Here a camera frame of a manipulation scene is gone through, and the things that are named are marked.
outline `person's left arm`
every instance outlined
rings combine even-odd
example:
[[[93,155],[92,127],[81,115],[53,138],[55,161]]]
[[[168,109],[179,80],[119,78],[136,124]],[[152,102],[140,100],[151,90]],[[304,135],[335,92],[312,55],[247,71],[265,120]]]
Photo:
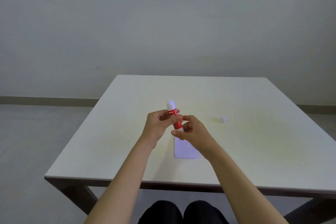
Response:
[[[130,222],[149,154],[163,136],[166,128],[182,121],[182,118],[182,115],[170,117],[168,110],[148,114],[140,138],[86,218],[85,224],[126,224]]]

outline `red glue stick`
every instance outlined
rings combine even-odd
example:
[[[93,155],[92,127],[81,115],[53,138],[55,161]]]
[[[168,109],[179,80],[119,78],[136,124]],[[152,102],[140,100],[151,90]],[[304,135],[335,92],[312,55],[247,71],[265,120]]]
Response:
[[[177,109],[175,107],[175,104],[174,104],[174,101],[173,100],[169,100],[167,102],[167,109],[168,109],[168,113],[170,115],[170,117],[173,117],[173,116],[177,116]],[[179,121],[179,122],[176,122],[173,124],[174,126],[174,129],[175,130],[181,130],[183,131],[183,128],[182,128],[182,123]]]

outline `floor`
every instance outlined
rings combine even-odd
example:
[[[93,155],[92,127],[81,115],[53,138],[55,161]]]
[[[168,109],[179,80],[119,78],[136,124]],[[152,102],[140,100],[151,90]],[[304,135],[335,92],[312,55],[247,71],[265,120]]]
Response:
[[[91,109],[0,105],[0,223],[83,223],[86,215],[46,182],[44,174]],[[336,115],[309,116],[336,140]],[[92,190],[99,197],[104,188]],[[267,198],[283,215],[309,200]],[[172,201],[181,212],[190,202],[205,200],[237,223],[224,194],[161,190],[140,190],[131,223],[157,200]]]

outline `black pants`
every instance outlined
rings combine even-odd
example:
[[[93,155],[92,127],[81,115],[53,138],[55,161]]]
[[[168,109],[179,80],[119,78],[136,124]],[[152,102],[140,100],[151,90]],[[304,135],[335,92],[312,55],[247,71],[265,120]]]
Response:
[[[229,224],[222,213],[206,201],[190,203],[184,215],[169,201],[160,200],[149,207],[138,224]]]

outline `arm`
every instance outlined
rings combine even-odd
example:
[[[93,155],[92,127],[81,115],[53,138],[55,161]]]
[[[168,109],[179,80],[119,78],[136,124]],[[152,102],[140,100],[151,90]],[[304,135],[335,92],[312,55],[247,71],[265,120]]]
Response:
[[[240,224],[288,222],[250,182],[233,159],[217,144],[205,126],[194,116],[184,116],[184,132],[172,135],[189,141],[211,163],[216,176]]]
[[[86,218],[85,224],[129,223],[149,155],[166,128],[177,121],[182,121],[182,116],[170,117],[167,110],[148,114],[140,138]]]

